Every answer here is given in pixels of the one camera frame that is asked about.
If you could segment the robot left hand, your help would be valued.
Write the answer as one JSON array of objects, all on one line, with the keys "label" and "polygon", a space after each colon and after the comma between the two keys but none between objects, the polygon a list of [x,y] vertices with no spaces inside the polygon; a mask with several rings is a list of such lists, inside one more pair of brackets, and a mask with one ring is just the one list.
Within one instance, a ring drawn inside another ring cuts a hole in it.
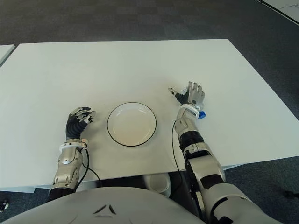
[{"label": "robot left hand", "polygon": [[93,122],[96,111],[90,107],[77,107],[68,116],[65,135],[66,140],[80,139],[88,124]]}]

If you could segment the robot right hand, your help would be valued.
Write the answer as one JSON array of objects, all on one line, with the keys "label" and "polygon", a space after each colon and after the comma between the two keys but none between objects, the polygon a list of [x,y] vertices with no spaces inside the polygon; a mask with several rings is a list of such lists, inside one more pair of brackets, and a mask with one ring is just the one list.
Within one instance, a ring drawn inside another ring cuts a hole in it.
[{"label": "robot right hand", "polygon": [[185,94],[179,93],[173,88],[168,88],[168,91],[176,98],[180,104],[189,104],[194,106],[197,110],[203,109],[203,101],[205,93],[202,87],[197,83],[188,82],[188,87]]}]

